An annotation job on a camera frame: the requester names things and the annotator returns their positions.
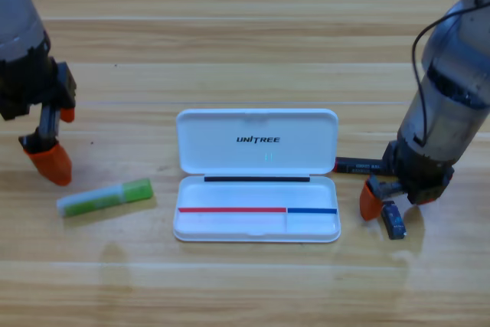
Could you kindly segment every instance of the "orange gripper tip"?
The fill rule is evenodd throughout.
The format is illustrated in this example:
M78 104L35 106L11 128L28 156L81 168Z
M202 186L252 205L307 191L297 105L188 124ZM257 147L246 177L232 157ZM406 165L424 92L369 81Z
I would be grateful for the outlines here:
M75 108L60 109L60 119L66 123L71 123L75 120Z
M373 220L381 215L383 201L374 196L371 189L369 189L367 181L364 183L359 201L361 206L361 216L365 221Z
M30 154L25 152L41 175L57 185L71 182L71 160L63 147L57 143L46 152Z

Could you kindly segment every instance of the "black cable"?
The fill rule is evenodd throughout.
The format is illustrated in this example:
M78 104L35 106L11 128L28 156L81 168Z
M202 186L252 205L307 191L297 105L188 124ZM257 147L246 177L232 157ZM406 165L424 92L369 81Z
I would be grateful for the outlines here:
M419 35L415 38L415 41L413 42L412 45L412 65L413 65L413 72L415 73L415 79L416 79L416 84L419 89L419 95L420 95L420 101L422 103L422 113L423 113L423 138L420 139L419 137L415 136L413 140L417 142L420 146L424 147L427 143L427 110L426 110L426 99L423 95L423 90L422 90L422 84L420 82L420 77L419 77L419 72L417 70L417 58L415 55L415 52L417 50L417 43L419 40L422 38L422 36L425 35L425 33L428 32L431 28L436 27L439 23L443 23L447 19L457 16L457 15L464 15L465 13L469 13L471 11L477 11L479 9L483 9L490 6L490 2L488 3L483 3L480 5L476 5L472 8L466 8L466 9L461 9L459 11L454 11L453 13L449 13L441 18L439 18L437 21L431 23L427 27L425 27Z

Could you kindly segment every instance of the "red stripe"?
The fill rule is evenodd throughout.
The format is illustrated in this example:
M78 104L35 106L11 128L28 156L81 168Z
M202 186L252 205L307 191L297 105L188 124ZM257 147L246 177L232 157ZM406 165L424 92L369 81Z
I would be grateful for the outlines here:
M282 207L254 208L254 207L184 207L178 209L180 212L281 212L286 213Z

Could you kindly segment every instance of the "white case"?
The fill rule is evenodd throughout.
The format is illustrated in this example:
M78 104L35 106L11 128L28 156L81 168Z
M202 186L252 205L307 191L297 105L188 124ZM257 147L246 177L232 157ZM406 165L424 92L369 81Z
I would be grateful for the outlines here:
M174 234L184 241L322 242L341 233L338 118L325 109L185 110Z

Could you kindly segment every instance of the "green glue stick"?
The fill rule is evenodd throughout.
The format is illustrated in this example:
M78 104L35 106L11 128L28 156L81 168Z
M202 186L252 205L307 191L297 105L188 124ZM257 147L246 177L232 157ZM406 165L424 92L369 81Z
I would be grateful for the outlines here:
M152 183L149 179L141 179L69 195L59 199L56 206L61 217L70 217L151 197L153 197Z

